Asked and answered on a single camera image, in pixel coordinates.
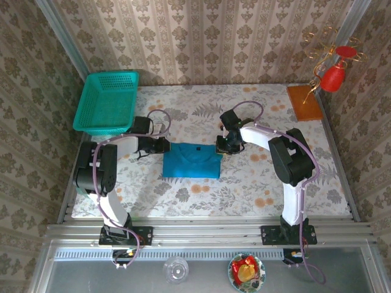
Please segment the blue t-shirt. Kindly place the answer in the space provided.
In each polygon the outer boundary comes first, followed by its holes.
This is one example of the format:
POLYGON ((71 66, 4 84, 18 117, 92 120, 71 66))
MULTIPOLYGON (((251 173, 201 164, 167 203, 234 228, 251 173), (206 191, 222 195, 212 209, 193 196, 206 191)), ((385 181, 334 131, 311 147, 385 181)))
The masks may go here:
POLYGON ((219 179, 223 155, 214 145, 172 143, 163 156, 163 178, 219 179))

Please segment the floral tablecloth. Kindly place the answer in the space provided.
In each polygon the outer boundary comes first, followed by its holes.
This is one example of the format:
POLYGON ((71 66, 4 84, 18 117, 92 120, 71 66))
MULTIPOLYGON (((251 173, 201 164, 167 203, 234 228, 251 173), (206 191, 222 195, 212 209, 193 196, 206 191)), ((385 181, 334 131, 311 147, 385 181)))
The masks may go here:
MULTIPOLYGON (((239 118, 258 117, 260 124, 286 131, 298 128, 320 166, 320 176, 305 191, 305 211, 316 216, 350 217, 345 191, 320 121, 296 119, 284 84, 188 85, 143 87, 137 93, 138 116, 171 124, 173 143, 212 145, 221 133, 220 115, 234 109, 239 118)), ((268 151, 246 145, 224 156, 219 179, 163 178, 163 157, 118 161, 115 189, 133 217, 279 216, 283 185, 268 151)))

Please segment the teal plastic basket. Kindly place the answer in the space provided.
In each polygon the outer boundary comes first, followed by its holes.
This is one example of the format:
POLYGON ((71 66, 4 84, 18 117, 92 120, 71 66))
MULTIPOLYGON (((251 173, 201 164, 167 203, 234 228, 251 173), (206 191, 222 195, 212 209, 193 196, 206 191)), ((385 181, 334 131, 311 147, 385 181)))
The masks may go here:
POLYGON ((139 73, 105 71, 88 75, 73 121, 73 129, 91 136, 116 136, 134 118, 139 73))

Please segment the orange wooden stand base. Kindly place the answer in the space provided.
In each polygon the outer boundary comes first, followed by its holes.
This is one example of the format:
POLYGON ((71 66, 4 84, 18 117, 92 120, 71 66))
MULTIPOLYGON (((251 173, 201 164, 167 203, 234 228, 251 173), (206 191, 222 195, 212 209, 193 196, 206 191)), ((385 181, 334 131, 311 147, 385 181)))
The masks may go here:
POLYGON ((287 93, 298 121, 323 119, 322 110, 309 85, 288 86, 287 93))

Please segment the red foil candy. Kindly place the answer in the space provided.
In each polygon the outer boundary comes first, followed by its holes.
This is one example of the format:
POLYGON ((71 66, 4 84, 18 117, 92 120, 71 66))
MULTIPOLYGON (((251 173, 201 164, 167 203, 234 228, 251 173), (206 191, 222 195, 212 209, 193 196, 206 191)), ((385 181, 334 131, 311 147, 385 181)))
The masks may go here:
POLYGON ((239 261, 232 262, 232 270, 233 270, 233 275, 235 277, 238 277, 238 269, 243 264, 248 264, 248 265, 252 264, 256 267, 255 270, 257 271, 257 264, 256 264, 255 259, 252 256, 248 256, 248 257, 245 257, 244 259, 241 259, 239 261))

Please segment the red goblet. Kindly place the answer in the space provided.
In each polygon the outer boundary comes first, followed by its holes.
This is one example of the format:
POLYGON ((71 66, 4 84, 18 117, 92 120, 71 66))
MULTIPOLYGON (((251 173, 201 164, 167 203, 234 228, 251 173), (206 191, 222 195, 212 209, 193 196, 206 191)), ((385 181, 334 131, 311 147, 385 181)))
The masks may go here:
POLYGON ((341 87, 345 80, 346 59, 355 57, 357 50, 353 46, 338 46, 335 53, 338 56, 336 63, 324 73, 320 82, 320 87, 330 93, 336 92, 341 87))

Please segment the black controller board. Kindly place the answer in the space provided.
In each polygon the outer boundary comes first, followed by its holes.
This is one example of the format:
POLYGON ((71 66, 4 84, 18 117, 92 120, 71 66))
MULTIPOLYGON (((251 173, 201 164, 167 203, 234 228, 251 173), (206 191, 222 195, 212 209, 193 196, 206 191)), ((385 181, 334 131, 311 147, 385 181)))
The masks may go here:
POLYGON ((302 255, 302 251, 299 248, 294 248, 294 249, 284 248, 283 249, 283 262, 286 265, 299 266, 304 263, 303 258, 308 259, 309 254, 304 253, 304 255, 302 255))
POLYGON ((119 267, 125 268, 129 265, 130 262, 132 262, 132 259, 134 258, 136 252, 137 252, 136 248, 113 250, 111 261, 117 268, 119 267))

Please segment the yellow wrapped candy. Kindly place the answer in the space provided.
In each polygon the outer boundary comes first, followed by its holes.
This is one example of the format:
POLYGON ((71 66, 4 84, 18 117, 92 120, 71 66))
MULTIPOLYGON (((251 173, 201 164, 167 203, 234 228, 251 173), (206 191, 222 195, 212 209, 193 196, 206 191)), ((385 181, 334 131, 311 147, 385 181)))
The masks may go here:
POLYGON ((238 269, 238 279, 241 283, 245 283, 254 278, 256 273, 254 265, 243 264, 238 269))

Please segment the clear glass cup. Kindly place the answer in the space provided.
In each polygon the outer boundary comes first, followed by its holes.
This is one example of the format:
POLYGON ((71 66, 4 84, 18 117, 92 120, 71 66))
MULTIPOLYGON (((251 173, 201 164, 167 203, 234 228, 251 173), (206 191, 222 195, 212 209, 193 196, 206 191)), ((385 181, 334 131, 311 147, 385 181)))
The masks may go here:
POLYGON ((188 277, 189 266, 183 257, 173 256, 164 263, 163 272, 168 283, 181 284, 188 277))

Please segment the red and gold ornament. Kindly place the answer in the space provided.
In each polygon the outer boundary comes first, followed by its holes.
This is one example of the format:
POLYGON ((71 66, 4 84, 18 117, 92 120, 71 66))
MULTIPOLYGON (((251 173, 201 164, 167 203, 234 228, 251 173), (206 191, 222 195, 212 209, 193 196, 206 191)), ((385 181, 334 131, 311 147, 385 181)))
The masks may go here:
POLYGON ((307 57, 316 62, 316 65, 313 69, 313 78, 309 82, 311 91, 314 93, 317 89, 320 89, 318 83, 319 79, 316 78, 314 70, 319 65, 319 62, 324 58, 326 48, 331 44, 334 38, 331 32, 332 29, 334 29, 334 27, 326 26, 318 33, 308 32, 304 33, 302 36, 304 43, 307 45, 305 49, 307 57))

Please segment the leaf patterned bowl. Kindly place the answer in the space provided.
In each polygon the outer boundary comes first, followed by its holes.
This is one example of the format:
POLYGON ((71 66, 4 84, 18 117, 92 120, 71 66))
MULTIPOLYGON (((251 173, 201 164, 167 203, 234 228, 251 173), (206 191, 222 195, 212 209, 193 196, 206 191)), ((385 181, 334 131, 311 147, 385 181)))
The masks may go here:
POLYGON ((239 293, 257 293, 261 287, 263 286, 265 279, 266 279, 266 270, 263 263, 253 254, 250 253, 239 253, 237 254, 229 263, 228 265, 228 278, 232 284, 232 286, 239 292, 239 293), (239 261, 241 259, 244 259, 245 257, 252 256, 257 264, 257 271, 255 273, 255 276, 253 279, 241 283, 238 277, 235 277, 233 275, 232 270, 232 262, 233 261, 239 261))

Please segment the aluminium front rail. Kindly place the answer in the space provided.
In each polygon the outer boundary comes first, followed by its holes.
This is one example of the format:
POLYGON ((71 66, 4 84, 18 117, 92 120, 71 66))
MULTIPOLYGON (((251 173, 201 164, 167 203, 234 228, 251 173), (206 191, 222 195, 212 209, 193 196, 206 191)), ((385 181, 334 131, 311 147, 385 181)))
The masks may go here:
MULTIPOLYGON (((135 226, 153 227, 154 248, 261 248, 261 227, 278 225, 277 217, 144 217, 135 226)), ((324 247, 373 246, 370 225, 350 218, 310 219, 318 243, 324 247)), ((69 220, 49 225, 45 240, 66 247, 97 247, 100 219, 69 220)))

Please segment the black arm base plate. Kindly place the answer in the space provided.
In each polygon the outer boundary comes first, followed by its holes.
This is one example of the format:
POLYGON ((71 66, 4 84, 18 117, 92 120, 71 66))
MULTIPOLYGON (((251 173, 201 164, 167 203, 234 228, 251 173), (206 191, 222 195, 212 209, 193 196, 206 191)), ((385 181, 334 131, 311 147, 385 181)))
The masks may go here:
MULTIPOLYGON (((263 245, 299 245, 299 225, 295 226, 261 226, 261 239, 263 245)), ((302 227, 304 244, 316 245, 318 243, 315 227, 307 225, 302 227)))
MULTIPOLYGON (((151 226, 133 226, 133 232, 138 236, 140 246, 151 246, 153 228, 151 226)), ((136 238, 128 231, 104 225, 100 231, 99 245, 137 245, 136 238)))

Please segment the aluminium corner post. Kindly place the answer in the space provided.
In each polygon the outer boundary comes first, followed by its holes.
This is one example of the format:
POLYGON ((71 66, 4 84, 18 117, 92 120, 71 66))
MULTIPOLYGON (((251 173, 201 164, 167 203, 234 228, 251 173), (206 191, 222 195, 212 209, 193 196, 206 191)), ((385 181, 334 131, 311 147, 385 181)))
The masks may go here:
POLYGON ((357 28, 360 19, 363 17, 365 11, 368 9, 371 0, 354 0, 353 5, 350 8, 345 20, 341 26, 332 29, 332 35, 334 36, 331 44, 326 48, 326 53, 322 61, 314 70, 316 78, 319 79, 319 87, 321 78, 324 73, 333 66, 338 56, 335 53, 335 49, 338 46, 353 46, 357 50, 357 55, 351 59, 346 59, 347 67, 349 62, 364 62, 367 60, 367 56, 362 52, 363 44, 358 37, 353 36, 355 29, 357 28))
POLYGON ((66 27, 65 22, 62 19, 59 9, 56 8, 53 0, 35 1, 63 46, 73 66, 76 68, 80 78, 83 81, 86 81, 86 78, 90 73, 89 69, 82 58, 74 38, 71 36, 70 30, 66 27))

